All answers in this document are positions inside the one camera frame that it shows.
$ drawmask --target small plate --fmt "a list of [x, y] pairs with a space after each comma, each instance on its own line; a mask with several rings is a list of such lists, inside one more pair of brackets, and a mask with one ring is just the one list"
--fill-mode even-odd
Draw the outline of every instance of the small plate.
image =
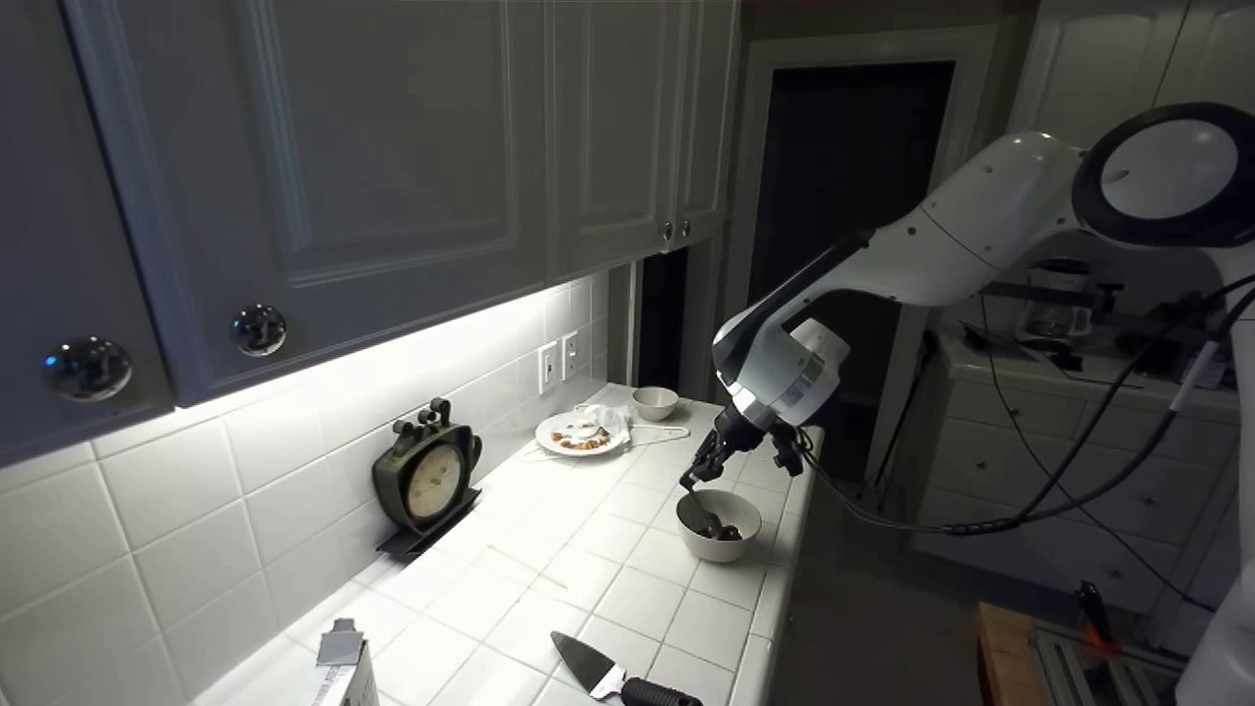
[[[586, 428], [601, 428], [605, 441], [601, 443], [586, 443], [586, 447], [569, 447], [560, 443], [560, 435], [579, 435]], [[551, 416], [551, 421], [542, 421], [538, 428], [538, 443], [550, 452], [550, 454], [563, 454], [563, 458], [594, 458], [594, 454], [607, 454], [615, 447], [627, 443], [627, 428], [624, 425], [586, 425], [586, 416]]]

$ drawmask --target analog clock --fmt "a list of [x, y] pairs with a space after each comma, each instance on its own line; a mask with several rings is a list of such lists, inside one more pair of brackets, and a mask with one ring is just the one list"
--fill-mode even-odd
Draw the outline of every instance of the analog clock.
[[430, 399], [414, 425], [398, 421], [393, 433], [394, 443], [371, 464], [371, 488], [398, 531], [385, 550], [414, 557], [474, 507], [471, 471], [483, 443], [452, 425], [447, 399]]

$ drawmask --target upper cabinet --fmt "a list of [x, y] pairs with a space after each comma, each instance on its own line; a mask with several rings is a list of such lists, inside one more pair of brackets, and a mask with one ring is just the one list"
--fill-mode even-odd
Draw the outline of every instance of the upper cabinet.
[[0, 12], [0, 464], [167, 407], [74, 48], [48, 0]]
[[722, 228], [738, 0], [551, 3], [558, 268], [586, 271]]
[[1247, 0], [1044, 0], [1010, 130], [1095, 144], [1164, 102], [1255, 109], [1249, 48]]
[[180, 399], [543, 281], [542, 3], [65, 12]]

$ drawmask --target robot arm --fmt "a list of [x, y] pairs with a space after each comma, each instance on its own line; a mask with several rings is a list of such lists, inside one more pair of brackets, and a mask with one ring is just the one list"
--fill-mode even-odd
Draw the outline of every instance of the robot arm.
[[[865, 242], [822, 252], [715, 337], [715, 373], [726, 407], [681, 473], [681, 488], [716, 480], [732, 452], [777, 441], [780, 464], [790, 428], [807, 425], [839, 388], [848, 347], [807, 319], [832, 289], [877, 296], [904, 305], [954, 305], [1020, 264], [1073, 218], [1130, 246], [1202, 246], [1224, 281], [1255, 275], [1255, 116], [1226, 107], [1164, 107], [1104, 132], [1086, 157], [1048, 132], [1000, 136], [954, 173], [904, 218]], [[1224, 595], [1194, 649], [1181, 702], [1255, 702], [1255, 305], [1244, 305], [1232, 343], [1237, 367], [1237, 531], [1244, 578]]]

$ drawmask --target electrical outlet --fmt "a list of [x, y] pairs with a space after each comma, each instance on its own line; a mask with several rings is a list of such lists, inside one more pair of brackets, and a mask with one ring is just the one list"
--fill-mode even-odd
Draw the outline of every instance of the electrical outlet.
[[572, 331], [572, 335], [560, 337], [560, 348], [558, 348], [558, 381], [572, 381], [577, 360], [579, 360], [579, 331]]
[[538, 348], [538, 398], [550, 398], [558, 388], [558, 343], [543, 343]]

